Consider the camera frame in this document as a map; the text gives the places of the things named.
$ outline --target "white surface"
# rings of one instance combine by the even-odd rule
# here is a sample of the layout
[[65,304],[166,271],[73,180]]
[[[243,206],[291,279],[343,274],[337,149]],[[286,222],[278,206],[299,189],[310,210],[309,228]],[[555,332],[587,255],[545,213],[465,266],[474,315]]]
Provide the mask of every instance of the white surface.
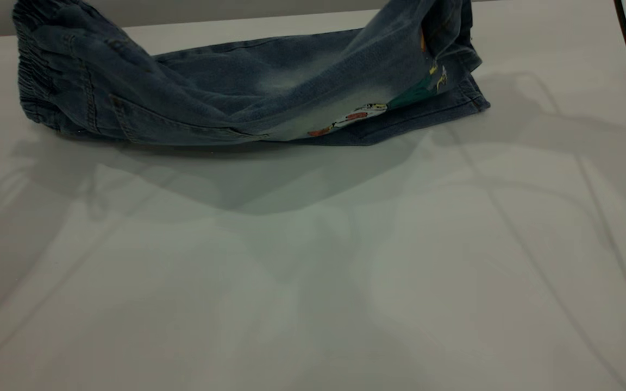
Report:
[[[474,8],[493,108],[371,148],[61,140],[0,38],[0,391],[626,389],[614,10]],[[130,33],[158,53],[372,15]]]

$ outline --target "gray wall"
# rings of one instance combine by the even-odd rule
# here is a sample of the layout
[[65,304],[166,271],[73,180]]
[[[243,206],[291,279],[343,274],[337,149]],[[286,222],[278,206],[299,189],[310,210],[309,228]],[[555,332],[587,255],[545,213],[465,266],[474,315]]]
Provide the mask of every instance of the gray wall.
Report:
[[[387,0],[89,0],[88,2],[115,23],[126,27],[370,10],[382,7]],[[14,33],[10,20],[14,3],[15,0],[0,0],[0,35]]]

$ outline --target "denim pants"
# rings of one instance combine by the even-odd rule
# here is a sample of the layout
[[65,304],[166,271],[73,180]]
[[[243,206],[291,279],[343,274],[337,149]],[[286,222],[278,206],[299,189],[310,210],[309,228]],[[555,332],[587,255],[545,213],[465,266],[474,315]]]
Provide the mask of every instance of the denim pants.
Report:
[[20,99],[74,138],[366,146],[489,108],[470,0],[390,0],[363,29],[151,56],[81,0],[18,0]]

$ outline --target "blue denim jeans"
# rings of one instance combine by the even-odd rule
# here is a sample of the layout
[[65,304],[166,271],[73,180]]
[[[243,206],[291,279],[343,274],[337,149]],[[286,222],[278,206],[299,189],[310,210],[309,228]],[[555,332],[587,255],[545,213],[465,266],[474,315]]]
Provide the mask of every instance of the blue denim jeans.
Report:
[[390,0],[363,29],[151,56],[81,0],[19,0],[21,103],[65,136],[374,144],[489,108],[470,0]]

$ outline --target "faded denim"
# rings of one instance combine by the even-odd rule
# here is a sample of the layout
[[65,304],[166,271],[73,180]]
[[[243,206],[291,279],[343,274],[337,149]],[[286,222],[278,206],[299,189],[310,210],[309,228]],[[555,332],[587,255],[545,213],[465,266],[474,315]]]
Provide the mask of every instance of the faded denim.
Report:
[[375,144],[479,113],[470,0],[390,0],[363,29],[151,56],[80,0],[19,0],[28,118],[170,146]]

